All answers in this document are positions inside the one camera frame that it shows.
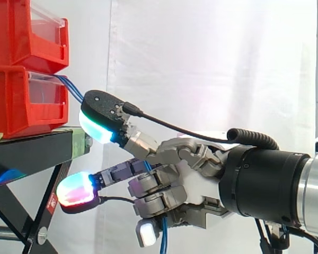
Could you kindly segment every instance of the red storage bin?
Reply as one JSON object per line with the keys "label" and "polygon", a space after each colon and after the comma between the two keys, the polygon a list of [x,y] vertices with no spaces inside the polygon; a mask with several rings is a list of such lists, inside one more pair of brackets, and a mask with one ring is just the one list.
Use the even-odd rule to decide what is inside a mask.
{"label": "red storage bin", "polygon": [[47,133],[67,121],[68,92],[58,78],[0,66],[0,138]]}
{"label": "red storage bin", "polygon": [[68,66],[68,22],[30,0],[0,0],[0,65],[54,74]]}

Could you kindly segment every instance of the blue wire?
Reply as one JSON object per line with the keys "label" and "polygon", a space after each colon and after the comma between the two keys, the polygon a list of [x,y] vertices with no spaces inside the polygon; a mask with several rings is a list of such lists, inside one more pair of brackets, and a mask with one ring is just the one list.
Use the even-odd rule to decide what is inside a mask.
{"label": "blue wire", "polygon": [[168,233],[167,233],[167,218],[164,217],[162,219],[162,227],[163,227],[163,236],[161,240],[161,246],[160,246],[160,254],[166,254],[167,253],[167,241],[168,241]]}
{"label": "blue wire", "polygon": [[73,85],[73,83],[70,83],[69,80],[64,77],[59,76],[58,78],[60,79],[61,82],[63,82],[63,84],[67,87],[67,89],[71,91],[72,94],[74,92],[81,101],[84,100],[84,96],[80,93],[78,88],[76,88]]}
{"label": "blue wire", "polygon": [[77,91],[77,93],[80,95],[80,97],[82,99],[84,99],[84,96],[80,93],[79,89],[72,83],[72,81],[70,81],[68,78],[63,77],[64,79],[66,79],[68,81],[68,83]]}
{"label": "blue wire", "polygon": [[77,101],[82,103],[83,98],[81,97],[80,94],[67,82],[67,80],[64,77],[61,76],[56,76],[69,90],[69,92],[73,95],[74,98],[76,98]]}
{"label": "blue wire", "polygon": [[167,246],[168,246],[168,240],[169,240],[169,234],[168,234],[168,226],[167,226],[167,218],[164,218],[164,222],[165,222],[165,252],[164,254],[167,254]]}
{"label": "blue wire", "polygon": [[81,92],[79,91],[79,89],[72,83],[72,81],[70,81],[67,77],[65,76],[59,76],[59,75],[55,75],[57,78],[59,78],[60,80],[66,82],[68,87],[71,87],[76,94],[78,94],[81,98],[84,98],[84,96],[81,94]]}
{"label": "blue wire", "polygon": [[146,167],[146,171],[150,172],[152,170],[152,167],[150,166],[150,164],[145,160],[144,161],[145,167]]}
{"label": "blue wire", "polygon": [[80,103],[83,102],[84,97],[83,95],[80,93],[80,91],[78,90],[78,88],[76,88],[76,86],[67,78],[63,77],[63,76],[59,76],[59,75],[54,75],[55,77],[57,77],[68,89],[68,91],[73,95],[73,97]]}

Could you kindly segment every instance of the robotic hand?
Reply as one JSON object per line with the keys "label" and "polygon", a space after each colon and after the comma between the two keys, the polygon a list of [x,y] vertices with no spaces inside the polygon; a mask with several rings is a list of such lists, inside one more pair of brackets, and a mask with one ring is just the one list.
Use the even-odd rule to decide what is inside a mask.
{"label": "robotic hand", "polygon": [[[98,90],[85,94],[81,110],[79,119],[88,134],[102,143],[118,143],[135,159],[88,176],[86,182],[92,183],[89,188],[93,194],[85,202],[60,202],[65,212],[97,206],[102,203],[99,189],[136,176],[129,181],[128,189],[136,198],[136,214],[143,218],[136,228],[142,247],[155,243],[163,230],[162,218],[166,218],[169,228],[206,228],[207,213],[226,216],[230,212],[256,219],[264,254],[287,249],[290,233],[318,245],[315,237],[300,229],[303,226],[318,235],[318,155],[310,158],[303,153],[279,151],[270,137],[240,129],[229,130],[227,140],[191,133]],[[159,145],[128,125],[130,115],[197,139],[175,138]],[[189,178],[193,170],[211,188],[202,198],[194,197],[193,179]],[[259,220],[264,221],[269,241]]]}

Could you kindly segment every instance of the screw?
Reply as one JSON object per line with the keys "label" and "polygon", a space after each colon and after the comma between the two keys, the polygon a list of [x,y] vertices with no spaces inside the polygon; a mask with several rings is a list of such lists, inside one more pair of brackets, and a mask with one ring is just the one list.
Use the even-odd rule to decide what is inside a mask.
{"label": "screw", "polygon": [[41,229],[39,229],[37,242],[39,245],[43,245],[47,240],[47,228],[43,226]]}
{"label": "screw", "polygon": [[85,138],[85,145],[86,145],[86,147],[92,147],[92,145],[93,145],[93,139],[92,139],[90,136],[87,136],[87,137]]}

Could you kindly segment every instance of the silver metal cylinder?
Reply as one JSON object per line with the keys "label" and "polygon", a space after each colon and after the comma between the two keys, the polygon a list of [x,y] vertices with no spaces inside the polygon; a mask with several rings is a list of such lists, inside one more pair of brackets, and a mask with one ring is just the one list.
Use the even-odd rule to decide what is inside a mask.
{"label": "silver metal cylinder", "polygon": [[303,168],[298,184],[297,215],[308,232],[318,235],[318,155]]}
{"label": "silver metal cylinder", "polygon": [[9,228],[0,226],[0,240],[19,241],[19,238]]}

